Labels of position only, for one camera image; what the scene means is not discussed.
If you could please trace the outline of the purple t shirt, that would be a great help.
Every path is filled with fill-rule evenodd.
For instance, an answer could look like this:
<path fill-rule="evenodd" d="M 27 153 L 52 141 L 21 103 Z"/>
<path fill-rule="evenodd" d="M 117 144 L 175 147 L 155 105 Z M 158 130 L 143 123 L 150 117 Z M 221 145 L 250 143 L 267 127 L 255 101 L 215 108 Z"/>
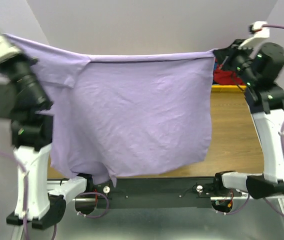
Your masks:
<path fill-rule="evenodd" d="M 8 35 L 53 101 L 51 166 L 96 184 L 202 162 L 212 139 L 212 50 L 94 55 Z"/>

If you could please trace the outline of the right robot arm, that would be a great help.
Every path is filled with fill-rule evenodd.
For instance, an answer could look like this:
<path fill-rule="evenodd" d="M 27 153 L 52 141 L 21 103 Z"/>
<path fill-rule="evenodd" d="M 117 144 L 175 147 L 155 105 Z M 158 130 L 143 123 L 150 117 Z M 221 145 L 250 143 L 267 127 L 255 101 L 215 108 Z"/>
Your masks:
<path fill-rule="evenodd" d="M 213 53 L 223 70 L 235 72 L 246 85 L 244 98 L 263 152 L 263 173 L 218 172 L 212 191 L 223 196 L 237 189 L 261 199 L 284 194 L 284 154 L 279 134 L 284 120 L 284 90 L 275 82 L 284 67 L 284 48 L 266 42 L 251 58 L 254 48 L 240 47 L 243 43 L 243 39 L 236 39 Z"/>

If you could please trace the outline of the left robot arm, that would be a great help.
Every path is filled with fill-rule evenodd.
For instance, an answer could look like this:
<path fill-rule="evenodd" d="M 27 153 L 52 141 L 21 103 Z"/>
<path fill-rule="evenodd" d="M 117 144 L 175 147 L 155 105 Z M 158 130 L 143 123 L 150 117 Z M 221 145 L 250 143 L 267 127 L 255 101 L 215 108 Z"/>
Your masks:
<path fill-rule="evenodd" d="M 91 175 L 80 173 L 58 188 L 47 191 L 48 160 L 53 140 L 52 115 L 44 114 L 52 101 L 32 71 L 36 59 L 23 53 L 0 60 L 0 119 L 11 121 L 11 142 L 18 164 L 18 199 L 7 217 L 9 225 L 46 230 L 59 223 L 66 205 L 76 196 L 89 197 Z"/>

